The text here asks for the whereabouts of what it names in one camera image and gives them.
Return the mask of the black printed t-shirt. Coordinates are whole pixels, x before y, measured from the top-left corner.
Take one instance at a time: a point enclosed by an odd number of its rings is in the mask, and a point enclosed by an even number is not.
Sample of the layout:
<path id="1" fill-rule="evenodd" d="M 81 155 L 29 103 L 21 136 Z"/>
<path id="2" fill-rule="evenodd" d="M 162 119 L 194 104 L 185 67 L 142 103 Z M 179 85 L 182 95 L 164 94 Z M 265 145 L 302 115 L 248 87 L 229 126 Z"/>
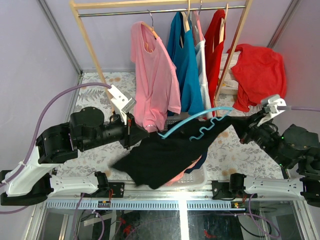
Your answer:
<path id="1" fill-rule="evenodd" d="M 206 131 L 200 140 L 189 141 L 190 136 L 198 134 L 199 127 L 195 123 L 191 127 L 182 127 L 167 139 L 161 139 L 156 132 L 152 132 L 110 167 L 127 173 L 136 186 L 147 185 L 156 190 L 197 160 L 229 126 L 233 126 L 240 137 L 244 118 L 227 116 L 212 130 Z"/>

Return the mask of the blue plastic hanger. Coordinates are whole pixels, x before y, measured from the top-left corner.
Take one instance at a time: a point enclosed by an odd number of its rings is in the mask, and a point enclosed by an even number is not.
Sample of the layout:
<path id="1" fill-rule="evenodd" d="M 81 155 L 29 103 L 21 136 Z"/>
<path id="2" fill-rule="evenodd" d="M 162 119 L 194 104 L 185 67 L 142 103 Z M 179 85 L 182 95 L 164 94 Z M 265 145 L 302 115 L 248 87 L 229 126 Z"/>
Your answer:
<path id="1" fill-rule="evenodd" d="M 181 122 L 178 122 L 177 124 L 172 126 L 167 132 L 165 132 L 165 133 L 157 132 L 157 134 L 160 136 L 160 138 L 162 140 L 165 140 L 171 134 L 176 132 L 177 130 L 181 130 L 182 127 L 191 127 L 192 124 L 196 124 L 196 126 L 198 127 L 196 133 L 198 133 L 198 134 L 190 136 L 189 141 L 200 140 L 205 135 L 205 132 L 212 130 L 219 122 L 224 120 L 233 111 L 233 109 L 234 108 L 230 107 L 230 106 L 219 106 L 219 107 L 213 107 L 213 108 L 210 108 L 207 110 L 203 110 L 199 113 L 196 113 L 196 114 L 182 120 Z M 215 112 L 217 110 L 223 110 L 223 111 L 226 111 L 226 113 L 220 117 L 214 116 L 214 117 L 207 119 L 205 121 L 199 121 L 198 117 L 200 117 L 201 115 Z"/>

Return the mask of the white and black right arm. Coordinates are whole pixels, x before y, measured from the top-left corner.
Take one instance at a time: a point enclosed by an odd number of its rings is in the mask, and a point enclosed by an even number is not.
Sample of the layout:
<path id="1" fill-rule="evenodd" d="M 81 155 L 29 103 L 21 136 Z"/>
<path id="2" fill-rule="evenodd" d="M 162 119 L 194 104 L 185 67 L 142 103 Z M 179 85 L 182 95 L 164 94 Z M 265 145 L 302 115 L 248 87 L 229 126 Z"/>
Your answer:
<path id="1" fill-rule="evenodd" d="M 320 206 L 320 140 L 317 133 L 291 124 L 283 134 L 268 120 L 260 123 L 258 113 L 247 117 L 232 117 L 232 125 L 241 144 L 256 143 L 282 169 L 297 166 L 301 178 L 271 179 L 233 173 L 228 192 L 233 197 L 291 196 L 305 200 L 313 207 Z"/>

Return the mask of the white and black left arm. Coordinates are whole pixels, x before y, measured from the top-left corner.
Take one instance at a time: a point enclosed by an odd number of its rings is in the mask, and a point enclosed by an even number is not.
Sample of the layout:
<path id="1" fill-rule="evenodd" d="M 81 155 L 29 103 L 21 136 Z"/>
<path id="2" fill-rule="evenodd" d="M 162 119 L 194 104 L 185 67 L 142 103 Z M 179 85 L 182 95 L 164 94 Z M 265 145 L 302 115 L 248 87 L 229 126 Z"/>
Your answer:
<path id="1" fill-rule="evenodd" d="M 127 122 L 119 114 L 105 121 L 104 113 L 86 107 L 71 114 L 66 123 L 46 129 L 35 141 L 22 171 L 2 170 L 0 179 L 5 190 L 0 195 L 2 206 L 32 206 L 58 195 L 81 195 L 89 198 L 108 197 L 111 192 L 105 173 L 95 171 L 83 177 L 58 177 L 51 171 L 79 152 L 120 142 L 128 149 L 149 136 L 147 130 L 135 123 L 127 113 Z"/>

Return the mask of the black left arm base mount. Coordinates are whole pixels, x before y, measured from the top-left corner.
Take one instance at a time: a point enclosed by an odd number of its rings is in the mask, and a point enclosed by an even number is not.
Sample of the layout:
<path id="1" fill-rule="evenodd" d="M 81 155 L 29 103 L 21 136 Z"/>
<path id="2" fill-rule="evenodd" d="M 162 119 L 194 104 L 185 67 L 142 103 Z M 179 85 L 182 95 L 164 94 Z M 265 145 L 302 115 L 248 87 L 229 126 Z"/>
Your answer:
<path id="1" fill-rule="evenodd" d="M 109 182 L 104 172 L 97 171 L 94 173 L 97 178 L 97 191 L 93 193 L 96 198 L 123 198 L 125 191 L 124 182 Z"/>

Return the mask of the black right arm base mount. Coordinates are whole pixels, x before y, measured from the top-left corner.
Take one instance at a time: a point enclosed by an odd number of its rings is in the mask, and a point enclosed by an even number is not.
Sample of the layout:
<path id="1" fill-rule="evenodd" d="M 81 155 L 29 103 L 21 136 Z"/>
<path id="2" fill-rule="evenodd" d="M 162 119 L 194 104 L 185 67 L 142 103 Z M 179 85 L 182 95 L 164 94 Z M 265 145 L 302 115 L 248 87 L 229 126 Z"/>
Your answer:
<path id="1" fill-rule="evenodd" d="M 211 182 L 213 200 L 234 200 L 245 196 L 244 180 L 245 175 L 241 173 L 233 173 L 230 175 L 229 181 Z"/>

